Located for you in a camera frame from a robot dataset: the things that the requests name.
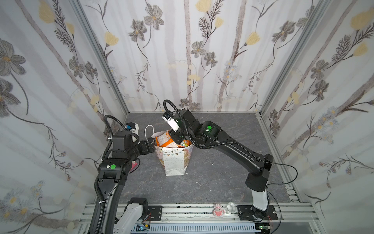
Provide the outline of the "orange white snack packet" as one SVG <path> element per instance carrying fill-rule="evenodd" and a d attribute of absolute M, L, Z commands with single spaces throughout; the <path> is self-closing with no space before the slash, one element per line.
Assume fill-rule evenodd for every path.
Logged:
<path fill-rule="evenodd" d="M 178 144 L 174 142 L 174 140 L 169 135 L 168 131 L 165 131 L 159 136 L 155 137 L 156 145 L 159 147 L 167 147 L 167 148 L 178 148 Z"/>

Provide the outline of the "white cartoon paper bag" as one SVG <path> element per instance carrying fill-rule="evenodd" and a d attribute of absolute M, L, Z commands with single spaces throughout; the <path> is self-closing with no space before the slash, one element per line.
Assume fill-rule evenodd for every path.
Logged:
<path fill-rule="evenodd" d="M 147 125 L 144 134 L 146 137 L 155 139 L 156 136 L 164 132 L 165 131 L 156 133 L 152 125 Z M 193 144 L 185 148 L 167 148 L 156 145 L 155 152 L 161 165 L 164 167 L 166 176 L 183 176 L 185 174 L 193 147 Z"/>

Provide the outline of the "orange mango snack packet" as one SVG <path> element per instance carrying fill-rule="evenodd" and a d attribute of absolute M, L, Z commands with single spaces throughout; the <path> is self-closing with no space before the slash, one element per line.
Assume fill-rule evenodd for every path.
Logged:
<path fill-rule="evenodd" d="M 178 144 L 178 147 L 180 148 L 185 148 L 185 147 L 189 147 L 190 145 L 192 145 L 192 142 L 190 140 L 182 140 L 179 144 Z"/>

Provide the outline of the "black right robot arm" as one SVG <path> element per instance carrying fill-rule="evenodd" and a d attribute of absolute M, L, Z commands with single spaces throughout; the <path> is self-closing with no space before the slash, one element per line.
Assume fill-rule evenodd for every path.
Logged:
<path fill-rule="evenodd" d="M 189 110 L 177 108 L 171 100 L 164 100 L 163 106 L 163 119 L 171 127 L 169 134 L 175 143 L 189 140 L 196 148 L 218 150 L 248 171 L 245 184 L 251 190 L 252 205 L 246 216 L 252 222 L 263 221 L 269 207 L 268 179 L 275 165 L 273 156 L 247 148 L 211 121 L 200 123 Z"/>

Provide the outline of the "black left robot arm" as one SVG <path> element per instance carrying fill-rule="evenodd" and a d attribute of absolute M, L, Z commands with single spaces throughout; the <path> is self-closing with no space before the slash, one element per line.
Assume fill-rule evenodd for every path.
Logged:
<path fill-rule="evenodd" d="M 106 115 L 103 121 L 109 142 L 94 181 L 97 200 L 88 233 L 130 234 L 139 221 L 149 228 L 147 221 L 151 219 L 151 212 L 146 198 L 130 199 L 121 218 L 116 214 L 127 178 L 137 169 L 133 163 L 139 162 L 139 156 L 155 152 L 155 139 L 140 140 L 138 134 L 114 116 Z"/>

